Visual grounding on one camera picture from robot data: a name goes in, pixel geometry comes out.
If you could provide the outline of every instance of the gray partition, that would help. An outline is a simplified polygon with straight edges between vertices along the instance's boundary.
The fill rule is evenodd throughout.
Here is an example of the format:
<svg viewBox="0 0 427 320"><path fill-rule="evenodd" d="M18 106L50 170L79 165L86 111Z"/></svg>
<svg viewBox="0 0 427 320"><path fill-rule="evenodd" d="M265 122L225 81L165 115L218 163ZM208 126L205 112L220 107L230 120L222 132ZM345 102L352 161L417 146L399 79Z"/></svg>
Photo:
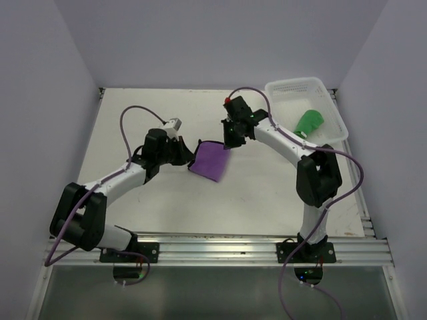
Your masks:
<svg viewBox="0 0 427 320"><path fill-rule="evenodd" d="M286 319L277 267L155 267L123 289L112 267L55 267L39 319ZM381 267L325 268L321 287L347 319L396 319ZM323 293L287 269L284 297L298 320L339 319Z"/></svg>

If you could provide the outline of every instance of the purple cloth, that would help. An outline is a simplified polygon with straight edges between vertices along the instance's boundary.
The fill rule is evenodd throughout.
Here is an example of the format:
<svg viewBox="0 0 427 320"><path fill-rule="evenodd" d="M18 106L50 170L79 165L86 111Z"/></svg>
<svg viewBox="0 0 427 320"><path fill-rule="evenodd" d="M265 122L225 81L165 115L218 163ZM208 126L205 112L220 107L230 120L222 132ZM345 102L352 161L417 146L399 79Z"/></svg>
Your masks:
<svg viewBox="0 0 427 320"><path fill-rule="evenodd" d="M230 150L224 150L224 144L217 141L199 141L195 150L194 162L188 169L202 177L219 182L230 158Z"/></svg>

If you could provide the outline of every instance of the metal bracket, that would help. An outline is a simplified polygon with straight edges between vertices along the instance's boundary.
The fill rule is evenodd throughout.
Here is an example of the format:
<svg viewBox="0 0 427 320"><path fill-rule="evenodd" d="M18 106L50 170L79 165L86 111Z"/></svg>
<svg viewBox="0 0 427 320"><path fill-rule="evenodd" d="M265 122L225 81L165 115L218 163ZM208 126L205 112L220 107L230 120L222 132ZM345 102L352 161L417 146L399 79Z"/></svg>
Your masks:
<svg viewBox="0 0 427 320"><path fill-rule="evenodd" d="M159 248L160 244L158 242L139 242L136 249L137 252L145 255L150 263L157 263L159 259ZM118 255L108 249L106 253L101 250L101 255L99 256L99 262L102 263L132 263L136 261L137 257L133 255Z"/></svg>
<svg viewBox="0 0 427 320"><path fill-rule="evenodd" d="M278 263L284 263L286 257L299 245L296 242L279 242L276 243L276 254L278 256ZM336 256L334 244L332 242L325 243L318 250L311 253L303 249L298 251L291 259L290 263L318 263L323 258L322 263L335 263Z"/></svg>

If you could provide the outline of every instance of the green cloth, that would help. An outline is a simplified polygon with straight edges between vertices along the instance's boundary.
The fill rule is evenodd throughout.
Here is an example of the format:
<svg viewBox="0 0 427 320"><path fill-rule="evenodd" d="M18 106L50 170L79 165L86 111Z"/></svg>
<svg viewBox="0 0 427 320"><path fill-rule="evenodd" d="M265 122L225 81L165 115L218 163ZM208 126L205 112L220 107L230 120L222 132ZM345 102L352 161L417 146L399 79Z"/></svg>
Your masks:
<svg viewBox="0 0 427 320"><path fill-rule="evenodd" d="M294 133L302 139L307 139L307 136L316 130L323 122L323 117L319 111L308 110L296 125Z"/></svg>

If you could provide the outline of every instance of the white table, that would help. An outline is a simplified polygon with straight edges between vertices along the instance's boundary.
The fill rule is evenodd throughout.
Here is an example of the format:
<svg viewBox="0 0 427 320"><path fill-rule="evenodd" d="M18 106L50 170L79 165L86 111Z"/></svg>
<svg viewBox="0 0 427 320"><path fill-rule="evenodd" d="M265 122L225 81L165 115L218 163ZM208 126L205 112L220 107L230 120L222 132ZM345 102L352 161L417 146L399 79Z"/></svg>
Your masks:
<svg viewBox="0 0 427 320"><path fill-rule="evenodd" d="M179 133L194 151L198 139L223 140L220 121L229 91L181 89L106 89L93 128L78 183L94 181L126 161L119 131L120 113L129 105L143 105L164 119L179 117ZM264 108L256 93L242 93L253 109ZM148 129L159 122L142 110L129 111L124 120L132 150L144 142ZM333 145L342 149L342 144ZM343 185L352 186L347 161L338 157ZM118 199L107 210L107 223L133 231L296 235L302 224L303 203L296 190L296 170L269 147L256 141L232 149L224 178L215 183L186 166L164 165L147 185ZM333 206L329 236L363 237L354 195Z"/></svg>

